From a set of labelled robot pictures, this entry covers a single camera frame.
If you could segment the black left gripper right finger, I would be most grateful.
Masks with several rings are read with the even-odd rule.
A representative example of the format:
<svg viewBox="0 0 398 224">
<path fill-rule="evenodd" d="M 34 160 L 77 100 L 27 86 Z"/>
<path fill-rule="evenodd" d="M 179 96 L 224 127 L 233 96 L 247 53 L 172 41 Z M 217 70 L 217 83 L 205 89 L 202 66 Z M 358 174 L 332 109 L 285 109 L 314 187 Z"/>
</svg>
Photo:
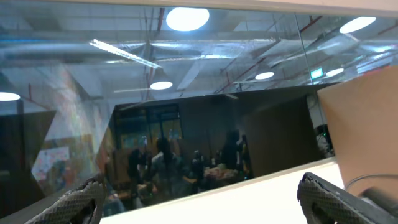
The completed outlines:
<svg viewBox="0 0 398 224">
<path fill-rule="evenodd" d="M 297 200 L 308 224 L 397 224 L 397 199 L 377 187 L 355 196 L 307 172 Z"/>
</svg>

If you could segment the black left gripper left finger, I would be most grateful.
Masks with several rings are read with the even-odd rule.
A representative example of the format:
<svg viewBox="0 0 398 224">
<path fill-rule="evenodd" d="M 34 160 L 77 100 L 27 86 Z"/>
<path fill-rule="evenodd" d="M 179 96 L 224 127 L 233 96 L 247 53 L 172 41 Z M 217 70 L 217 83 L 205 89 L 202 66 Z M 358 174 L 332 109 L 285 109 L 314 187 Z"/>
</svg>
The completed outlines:
<svg viewBox="0 0 398 224">
<path fill-rule="evenodd" d="M 98 173 L 64 193 L 25 224 L 99 224 L 105 198 L 104 177 Z"/>
</svg>

